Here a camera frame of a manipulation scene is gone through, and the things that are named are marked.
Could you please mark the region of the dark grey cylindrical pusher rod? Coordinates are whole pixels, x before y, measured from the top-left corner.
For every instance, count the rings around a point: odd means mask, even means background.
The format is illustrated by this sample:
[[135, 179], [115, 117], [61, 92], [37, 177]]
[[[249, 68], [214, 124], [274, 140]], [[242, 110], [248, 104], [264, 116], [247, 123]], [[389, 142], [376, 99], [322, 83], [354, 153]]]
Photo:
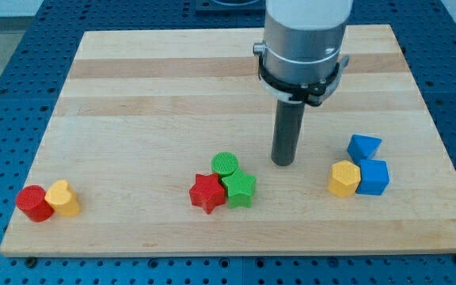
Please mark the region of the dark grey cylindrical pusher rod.
[[272, 140], [272, 161], [279, 166], [295, 160], [305, 104], [277, 101]]

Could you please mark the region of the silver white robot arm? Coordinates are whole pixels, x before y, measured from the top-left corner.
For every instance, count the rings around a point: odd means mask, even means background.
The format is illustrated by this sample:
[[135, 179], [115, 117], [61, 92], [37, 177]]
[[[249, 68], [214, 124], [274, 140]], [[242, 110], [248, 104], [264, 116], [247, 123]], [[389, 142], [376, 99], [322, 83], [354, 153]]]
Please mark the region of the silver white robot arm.
[[258, 78], [277, 100], [272, 161], [290, 165], [307, 105], [318, 107], [349, 63], [340, 54], [352, 0], [267, 0], [263, 40], [254, 44]]

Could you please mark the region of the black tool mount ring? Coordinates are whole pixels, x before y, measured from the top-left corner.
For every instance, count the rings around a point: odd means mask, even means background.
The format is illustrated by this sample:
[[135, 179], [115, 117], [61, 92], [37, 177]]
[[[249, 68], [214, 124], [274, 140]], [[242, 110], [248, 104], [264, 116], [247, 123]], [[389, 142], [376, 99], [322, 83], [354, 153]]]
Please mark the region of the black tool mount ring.
[[278, 101], [288, 104], [305, 103], [313, 107], [320, 106], [328, 99], [340, 84], [344, 68], [349, 64], [347, 55], [336, 63], [333, 72], [325, 79], [315, 83], [291, 84], [280, 81], [264, 69], [263, 56], [258, 57], [258, 78], [262, 86]]

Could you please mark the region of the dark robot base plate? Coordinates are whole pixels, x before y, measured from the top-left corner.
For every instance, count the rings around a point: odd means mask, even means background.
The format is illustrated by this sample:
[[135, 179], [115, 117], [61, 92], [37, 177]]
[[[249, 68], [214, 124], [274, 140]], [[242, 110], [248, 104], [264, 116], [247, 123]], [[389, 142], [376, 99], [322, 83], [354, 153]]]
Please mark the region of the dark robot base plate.
[[253, 12], [265, 10], [265, 0], [195, 0], [197, 13]]

